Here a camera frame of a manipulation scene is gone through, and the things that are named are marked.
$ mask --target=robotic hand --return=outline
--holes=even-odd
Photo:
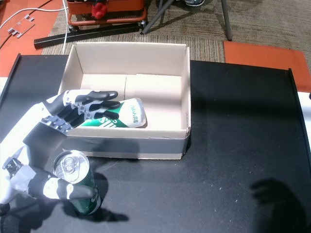
[[[70,90],[33,105],[0,144],[0,216],[10,210],[16,193],[34,198],[72,200],[92,198],[87,186],[72,184],[44,171],[49,156],[67,132],[87,119],[119,118],[109,110],[115,91]]]

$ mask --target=red object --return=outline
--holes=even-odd
[[[85,25],[103,25],[114,23],[133,23],[141,22],[146,19],[147,11],[145,8],[145,0],[105,0],[104,5],[107,8],[107,14],[101,19],[96,19],[93,14],[94,3],[91,1],[71,2],[68,1],[68,24],[72,26],[85,26]],[[92,14],[92,20],[78,20],[72,21],[73,15],[87,15]]]
[[[92,16],[96,19],[101,19],[107,13],[107,6],[101,2],[96,3],[92,7]]]

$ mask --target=can lid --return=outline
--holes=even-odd
[[[61,153],[54,163],[54,175],[70,183],[82,181],[89,171],[87,157],[77,150],[69,150]]]

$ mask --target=gray tape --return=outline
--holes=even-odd
[[[185,139],[70,137],[63,143],[67,150],[119,153],[183,153]]]

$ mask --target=green can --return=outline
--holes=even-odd
[[[94,196],[91,199],[70,200],[77,212],[91,215],[101,206],[101,197],[89,161],[83,153],[77,150],[61,153],[54,162],[53,173],[74,186],[85,185],[93,189]]]

